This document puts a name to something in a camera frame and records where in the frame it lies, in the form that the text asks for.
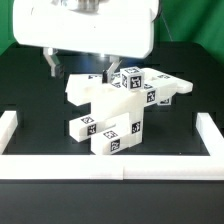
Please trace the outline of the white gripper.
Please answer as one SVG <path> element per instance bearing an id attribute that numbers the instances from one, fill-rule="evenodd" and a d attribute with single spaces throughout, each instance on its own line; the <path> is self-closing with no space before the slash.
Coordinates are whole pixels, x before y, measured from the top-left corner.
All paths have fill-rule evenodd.
<path id="1" fill-rule="evenodd" d="M 64 65 L 57 57 L 57 49 L 146 57 L 153 49 L 159 5 L 160 0 L 105 0 L 97 12 L 82 13 L 74 9 L 71 1 L 14 0 L 13 33 L 23 45 L 44 47 L 51 76 L 62 78 Z M 114 59 L 103 71 L 103 83 L 112 82 L 120 63 L 120 59 Z"/>

